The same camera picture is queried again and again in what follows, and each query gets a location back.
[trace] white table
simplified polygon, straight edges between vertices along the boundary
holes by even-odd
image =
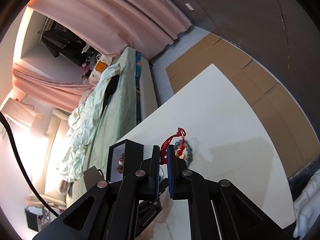
[[[193,149],[190,169],[205,179],[229,179],[282,228],[295,221],[288,181],[271,139],[213,64],[124,138],[143,144],[146,159],[153,145],[161,146],[178,127],[185,129]],[[163,169],[167,175],[166,165]],[[190,239],[187,200],[173,201],[166,190],[161,202],[162,212],[141,238]]]

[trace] white bed frame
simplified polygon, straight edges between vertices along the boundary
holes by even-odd
[[[151,77],[149,62],[141,57],[140,105],[142,121],[158,109],[155,88]]]

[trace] white sheet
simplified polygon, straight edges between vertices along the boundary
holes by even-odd
[[[61,179],[68,182],[80,179],[87,145],[93,140],[102,113],[105,90],[111,78],[120,72],[119,63],[108,67],[87,100],[72,112],[68,121],[70,129],[57,166]]]
[[[302,239],[320,214],[320,169],[310,178],[293,206],[297,217],[293,237]]]

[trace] red string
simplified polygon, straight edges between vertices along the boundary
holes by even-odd
[[[180,144],[180,150],[177,151],[177,154],[179,156],[182,155],[182,152],[183,150],[185,149],[185,146],[184,146],[184,137],[186,136],[186,132],[183,128],[178,128],[178,131],[176,134],[170,136],[167,140],[164,141],[164,143],[162,144],[161,148],[160,148],[160,165],[163,165],[163,164],[167,164],[167,147],[168,145],[171,143],[172,139],[174,137],[182,137],[182,142]]]

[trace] brown cardboard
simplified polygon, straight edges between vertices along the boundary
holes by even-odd
[[[230,78],[252,60],[241,50],[223,40],[209,47],[203,46],[198,55],[192,54],[190,50],[183,54],[183,61],[176,60],[166,68],[173,93],[178,92],[212,63]]]
[[[270,136],[287,177],[292,176],[303,167],[304,160],[290,130],[267,97],[255,103],[252,109]]]
[[[290,94],[244,52],[208,35],[167,68],[178,92],[213,63],[239,90],[269,134],[288,177],[320,153],[320,144]]]
[[[202,40],[192,46],[165,69],[168,78],[171,79],[174,75],[181,71],[190,60],[192,60],[194,57],[198,57],[199,53],[201,53],[204,49],[214,45],[220,39],[220,37],[211,33],[202,38]]]
[[[320,144],[311,125],[299,106],[281,85],[269,91],[267,97],[290,130],[301,151],[303,163],[306,165],[320,153]]]
[[[234,74],[230,81],[250,106],[264,97],[262,90],[242,70]]]
[[[250,56],[226,41],[220,40],[213,47],[212,63],[228,79],[252,60]]]
[[[277,84],[277,81],[255,61],[250,62],[243,71],[263,93]]]

